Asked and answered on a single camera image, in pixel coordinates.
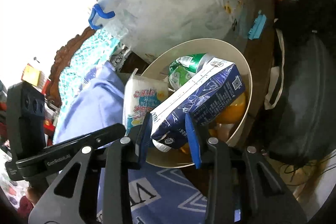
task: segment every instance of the qr code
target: qr code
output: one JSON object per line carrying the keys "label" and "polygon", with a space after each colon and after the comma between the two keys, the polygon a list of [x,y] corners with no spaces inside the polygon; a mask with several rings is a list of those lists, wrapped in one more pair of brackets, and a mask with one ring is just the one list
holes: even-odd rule
{"label": "qr code", "polygon": [[236,76],[236,79],[232,82],[233,88],[235,90],[239,89],[242,86],[239,76]]}

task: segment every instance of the blue gripper pad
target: blue gripper pad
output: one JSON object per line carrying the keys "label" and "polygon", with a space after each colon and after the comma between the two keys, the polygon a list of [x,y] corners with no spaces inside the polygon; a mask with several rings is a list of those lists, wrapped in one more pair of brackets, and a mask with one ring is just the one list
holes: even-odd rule
{"label": "blue gripper pad", "polygon": [[147,113],[140,128],[140,134],[135,144],[135,153],[139,157],[139,163],[142,165],[146,161],[148,146],[152,133],[152,114]]}
{"label": "blue gripper pad", "polygon": [[190,117],[190,114],[187,113],[185,115],[185,130],[187,132],[189,148],[191,152],[191,157],[196,166],[196,169],[201,168],[201,149],[198,133],[196,132],[196,128]]}

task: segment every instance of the blue clip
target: blue clip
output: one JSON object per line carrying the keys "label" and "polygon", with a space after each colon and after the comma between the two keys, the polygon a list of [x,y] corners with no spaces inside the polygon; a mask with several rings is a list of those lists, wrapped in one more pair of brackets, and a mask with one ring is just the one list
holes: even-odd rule
{"label": "blue clip", "polygon": [[258,39],[263,32],[263,28],[266,22],[266,16],[261,14],[261,10],[258,12],[258,17],[254,20],[253,27],[250,29],[248,39]]}
{"label": "blue clip", "polygon": [[187,138],[191,153],[191,158],[193,163],[195,164],[196,169],[201,168],[202,160],[201,160],[201,150],[200,143],[197,137],[196,128],[193,124],[193,120],[190,117],[190,114],[187,113],[185,115],[185,131],[187,132]]}
{"label": "blue clip", "polygon": [[111,11],[111,12],[108,12],[108,13],[105,13],[103,11],[103,9],[100,7],[100,5],[98,3],[96,3],[93,7],[92,7],[92,11],[91,11],[91,15],[89,17],[89,24],[91,26],[91,28],[93,30],[98,30],[98,29],[101,29],[103,27],[103,25],[94,25],[92,23],[92,20],[93,18],[95,17],[95,15],[98,14],[101,18],[105,18],[105,19],[110,19],[110,18],[113,18],[115,17],[115,13],[114,11]]}

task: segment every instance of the teal patterned fabric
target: teal patterned fabric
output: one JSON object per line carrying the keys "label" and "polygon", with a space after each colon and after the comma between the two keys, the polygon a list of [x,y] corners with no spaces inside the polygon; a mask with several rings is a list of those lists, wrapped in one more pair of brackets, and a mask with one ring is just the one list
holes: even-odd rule
{"label": "teal patterned fabric", "polygon": [[56,131],[60,128],[75,95],[79,92],[86,73],[95,65],[101,65],[109,60],[120,42],[104,28],[86,39],[83,45],[73,55],[70,67],[66,67],[58,83],[59,94],[62,99],[62,106],[59,112]]}

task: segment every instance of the white snack bag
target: white snack bag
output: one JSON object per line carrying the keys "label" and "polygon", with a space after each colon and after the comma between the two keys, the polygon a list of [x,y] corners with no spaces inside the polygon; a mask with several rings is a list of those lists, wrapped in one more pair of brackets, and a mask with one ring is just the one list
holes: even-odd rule
{"label": "white snack bag", "polygon": [[133,126],[142,124],[151,112],[168,98],[168,83],[136,75],[135,69],[125,85],[123,125],[126,134]]}

